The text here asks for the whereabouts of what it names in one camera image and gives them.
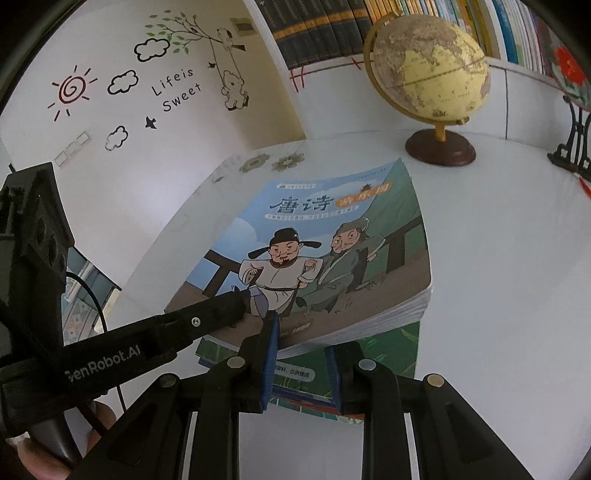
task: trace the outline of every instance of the cloud drawing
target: cloud drawing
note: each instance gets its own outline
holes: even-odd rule
[[[116,75],[111,80],[111,84],[107,88],[110,95],[117,95],[118,93],[127,93],[131,87],[135,87],[139,82],[138,74],[135,70],[128,70],[121,75]]]
[[[105,143],[105,148],[112,152],[114,149],[119,148],[123,145],[123,142],[127,140],[129,134],[123,125],[118,126],[114,132],[111,132],[107,136],[107,142]]]
[[[139,61],[145,62],[156,57],[164,57],[169,48],[170,42],[166,38],[159,40],[149,38],[143,43],[138,43],[134,48],[134,53]]]

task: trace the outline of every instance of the black hat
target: black hat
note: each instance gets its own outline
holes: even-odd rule
[[[322,245],[322,243],[314,242],[314,241],[300,242],[300,237],[298,236],[295,229],[282,228],[281,230],[277,230],[275,232],[275,235],[269,241],[268,247],[253,250],[252,252],[250,252],[248,254],[248,258],[250,258],[252,260],[253,258],[260,257],[263,253],[267,252],[273,245],[280,244],[281,242],[298,242],[299,244],[304,244],[304,247],[312,247],[312,248],[318,248]]]

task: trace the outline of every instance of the screw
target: screw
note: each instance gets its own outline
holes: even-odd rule
[[[375,362],[369,358],[364,358],[363,360],[359,360],[359,368],[361,370],[372,371],[375,368]]]
[[[439,388],[439,387],[443,386],[443,384],[445,383],[445,380],[443,379],[443,377],[441,375],[432,374],[427,377],[427,383],[429,385],[431,385],[432,387]]]
[[[172,387],[177,382],[177,377],[172,374],[164,374],[160,377],[160,386],[162,388],[169,388]]]
[[[226,364],[230,367],[230,368],[240,368],[242,367],[244,364],[246,363],[246,360],[244,360],[241,356],[231,356],[228,361],[226,362]]]

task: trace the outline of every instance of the human hand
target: human hand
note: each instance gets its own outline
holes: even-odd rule
[[[110,429],[116,421],[115,413],[104,403],[95,403],[96,416],[106,428]],[[86,453],[90,452],[99,440],[99,434],[92,430],[88,435]],[[66,480],[72,472],[33,439],[27,438],[18,442],[17,452],[24,467],[37,480]]]

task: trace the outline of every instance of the green robe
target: green robe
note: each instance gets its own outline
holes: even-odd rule
[[[321,257],[322,268],[314,281],[316,290],[301,297],[306,301],[307,308],[319,312],[335,301],[354,279],[353,269],[359,263],[359,251],[366,248],[368,253],[365,255],[371,254],[380,248],[384,241],[381,235],[370,236],[354,244],[346,252],[336,254],[331,250]]]

